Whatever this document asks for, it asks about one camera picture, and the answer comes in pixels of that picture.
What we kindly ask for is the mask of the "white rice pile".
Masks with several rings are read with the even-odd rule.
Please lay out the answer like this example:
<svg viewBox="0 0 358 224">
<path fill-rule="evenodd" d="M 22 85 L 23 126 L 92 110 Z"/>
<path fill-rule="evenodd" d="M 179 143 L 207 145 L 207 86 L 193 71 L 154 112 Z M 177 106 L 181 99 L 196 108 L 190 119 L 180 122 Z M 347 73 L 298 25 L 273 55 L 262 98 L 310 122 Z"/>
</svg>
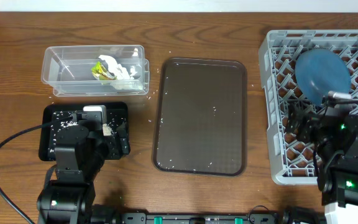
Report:
<svg viewBox="0 0 358 224">
<path fill-rule="evenodd" d="M 103 124 L 103 135 L 104 136 L 112 135 L 112 129 L 107 124 Z"/>
</svg>

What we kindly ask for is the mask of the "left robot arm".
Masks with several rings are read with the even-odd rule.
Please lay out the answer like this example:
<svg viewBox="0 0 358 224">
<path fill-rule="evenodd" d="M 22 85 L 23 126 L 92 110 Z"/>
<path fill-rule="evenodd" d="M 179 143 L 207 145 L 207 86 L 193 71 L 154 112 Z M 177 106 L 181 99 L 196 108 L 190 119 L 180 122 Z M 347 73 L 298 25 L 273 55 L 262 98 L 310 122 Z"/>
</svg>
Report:
<svg viewBox="0 0 358 224">
<path fill-rule="evenodd" d="M 95 205 L 94 180 L 106 160 L 130 153 L 128 123 L 110 134 L 102 111 L 71 113 L 74 122 L 55 135 L 57 178 L 47 179 L 37 199 L 39 223 L 120 223 L 121 216 L 105 205 Z"/>
</svg>

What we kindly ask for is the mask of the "grey dishwasher rack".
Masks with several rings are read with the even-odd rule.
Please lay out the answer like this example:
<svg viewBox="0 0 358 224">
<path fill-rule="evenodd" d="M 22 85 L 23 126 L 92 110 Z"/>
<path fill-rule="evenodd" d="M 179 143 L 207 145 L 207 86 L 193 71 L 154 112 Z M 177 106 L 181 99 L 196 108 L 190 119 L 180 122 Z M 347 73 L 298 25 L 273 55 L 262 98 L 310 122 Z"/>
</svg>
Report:
<svg viewBox="0 0 358 224">
<path fill-rule="evenodd" d="M 259 49 L 270 170 L 272 180 L 279 185 L 316 184 L 314 146 L 285 131 L 290 104 L 307 113 L 324 113 L 323 107 L 302 94 L 295 76 L 298 57 L 316 48 L 328 49 L 344 61 L 351 78 L 351 98 L 358 100 L 358 30 L 271 30 Z"/>
</svg>

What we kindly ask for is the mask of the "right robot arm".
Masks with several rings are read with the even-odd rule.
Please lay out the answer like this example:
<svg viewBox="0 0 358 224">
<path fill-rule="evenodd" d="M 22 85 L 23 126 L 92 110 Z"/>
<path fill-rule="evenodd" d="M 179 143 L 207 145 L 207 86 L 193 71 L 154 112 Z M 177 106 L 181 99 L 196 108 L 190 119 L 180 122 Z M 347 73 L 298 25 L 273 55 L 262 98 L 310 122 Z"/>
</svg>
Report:
<svg viewBox="0 0 358 224">
<path fill-rule="evenodd" d="M 312 143 L 326 223 L 358 223 L 358 115 L 305 113 L 291 105 L 286 132 Z"/>
</svg>

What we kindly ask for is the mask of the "yellow green snack wrapper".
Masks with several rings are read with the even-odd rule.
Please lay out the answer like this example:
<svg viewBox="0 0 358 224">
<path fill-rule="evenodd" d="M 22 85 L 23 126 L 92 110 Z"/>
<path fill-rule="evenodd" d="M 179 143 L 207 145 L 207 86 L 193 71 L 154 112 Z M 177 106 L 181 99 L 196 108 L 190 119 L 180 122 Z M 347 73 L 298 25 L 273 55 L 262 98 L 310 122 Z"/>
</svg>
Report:
<svg viewBox="0 0 358 224">
<path fill-rule="evenodd" d="M 116 77 L 111 75 L 101 62 L 97 62 L 91 68 L 91 73 L 97 80 L 115 80 Z"/>
</svg>

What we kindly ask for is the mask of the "black plastic tray bin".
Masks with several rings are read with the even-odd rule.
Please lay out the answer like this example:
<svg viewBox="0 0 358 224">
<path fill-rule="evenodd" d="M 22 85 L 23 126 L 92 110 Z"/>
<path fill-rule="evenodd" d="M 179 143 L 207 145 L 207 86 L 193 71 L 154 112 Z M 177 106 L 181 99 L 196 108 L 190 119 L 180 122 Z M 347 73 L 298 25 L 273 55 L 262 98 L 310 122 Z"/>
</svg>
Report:
<svg viewBox="0 0 358 224">
<path fill-rule="evenodd" d="M 55 111 L 83 111 L 83 107 L 86 106 L 86 103 L 65 103 L 57 105 L 48 105 L 44 109 L 43 113 L 43 123 L 51 122 L 51 115 Z M 107 111 L 127 111 L 127 105 L 123 102 L 108 102 L 103 103 Z M 51 158 L 51 126 L 43 128 L 40 135 L 40 146 L 39 146 L 39 158 L 43 161 L 54 161 Z"/>
</svg>

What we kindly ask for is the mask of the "dark blue plate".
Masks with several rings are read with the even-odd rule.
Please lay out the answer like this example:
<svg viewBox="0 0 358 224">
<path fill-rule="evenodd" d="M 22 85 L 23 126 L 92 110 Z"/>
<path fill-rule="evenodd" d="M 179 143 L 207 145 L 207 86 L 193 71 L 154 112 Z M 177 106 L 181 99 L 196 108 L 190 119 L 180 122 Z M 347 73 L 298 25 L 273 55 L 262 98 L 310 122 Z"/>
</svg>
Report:
<svg viewBox="0 0 358 224">
<path fill-rule="evenodd" d="M 318 106 L 330 91 L 348 94 L 351 89 L 351 76 L 346 64 L 328 49 L 302 53 L 295 64 L 295 77 L 306 99 Z"/>
</svg>

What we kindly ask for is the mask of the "clear plastic bin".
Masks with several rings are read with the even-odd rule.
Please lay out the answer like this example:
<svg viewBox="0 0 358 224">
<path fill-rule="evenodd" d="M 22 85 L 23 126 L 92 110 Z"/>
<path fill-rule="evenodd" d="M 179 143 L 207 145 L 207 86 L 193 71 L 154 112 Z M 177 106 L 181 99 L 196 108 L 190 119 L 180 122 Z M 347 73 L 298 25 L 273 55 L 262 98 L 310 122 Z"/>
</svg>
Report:
<svg viewBox="0 0 358 224">
<path fill-rule="evenodd" d="M 97 80 L 91 68 L 100 55 L 112 56 L 134 80 Z M 149 61 L 141 45 L 75 45 L 49 47 L 45 51 L 41 80 L 55 96 L 146 95 L 149 92 Z"/>
</svg>

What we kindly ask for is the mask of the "white tissue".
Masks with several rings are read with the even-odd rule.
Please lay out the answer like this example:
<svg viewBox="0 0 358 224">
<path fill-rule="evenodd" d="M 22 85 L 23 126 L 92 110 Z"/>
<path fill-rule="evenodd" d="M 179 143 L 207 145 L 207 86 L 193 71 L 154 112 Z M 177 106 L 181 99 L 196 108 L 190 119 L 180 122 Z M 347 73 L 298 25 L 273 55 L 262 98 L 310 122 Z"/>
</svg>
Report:
<svg viewBox="0 0 358 224">
<path fill-rule="evenodd" d="M 129 73 L 126 68 L 117 63 L 116 59 L 108 55 L 100 55 L 99 59 L 107 65 L 106 72 L 103 76 L 108 80 L 134 80 L 137 72 Z"/>
</svg>

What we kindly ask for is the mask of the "brown serving tray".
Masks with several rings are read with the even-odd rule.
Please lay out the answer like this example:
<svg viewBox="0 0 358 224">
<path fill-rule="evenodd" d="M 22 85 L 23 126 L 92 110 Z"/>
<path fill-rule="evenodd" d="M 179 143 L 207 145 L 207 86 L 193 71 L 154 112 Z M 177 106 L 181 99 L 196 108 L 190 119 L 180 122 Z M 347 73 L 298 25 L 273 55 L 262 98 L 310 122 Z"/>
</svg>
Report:
<svg viewBox="0 0 358 224">
<path fill-rule="evenodd" d="M 170 58 L 162 67 L 152 163 L 235 177 L 246 169 L 247 70 L 232 60 Z"/>
</svg>

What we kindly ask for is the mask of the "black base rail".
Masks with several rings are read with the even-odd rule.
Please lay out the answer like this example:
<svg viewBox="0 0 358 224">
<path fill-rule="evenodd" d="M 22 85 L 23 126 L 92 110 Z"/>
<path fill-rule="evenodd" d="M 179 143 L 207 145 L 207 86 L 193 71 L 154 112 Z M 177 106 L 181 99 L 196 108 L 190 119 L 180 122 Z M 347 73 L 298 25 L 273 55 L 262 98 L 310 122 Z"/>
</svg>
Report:
<svg viewBox="0 0 358 224">
<path fill-rule="evenodd" d="M 110 224 L 274 224 L 274 223 L 327 223 L 324 217 L 288 217 L 279 219 L 276 214 L 256 213 L 251 215 L 168 215 L 146 213 L 114 214 L 107 218 L 92 218 L 91 223 Z"/>
</svg>

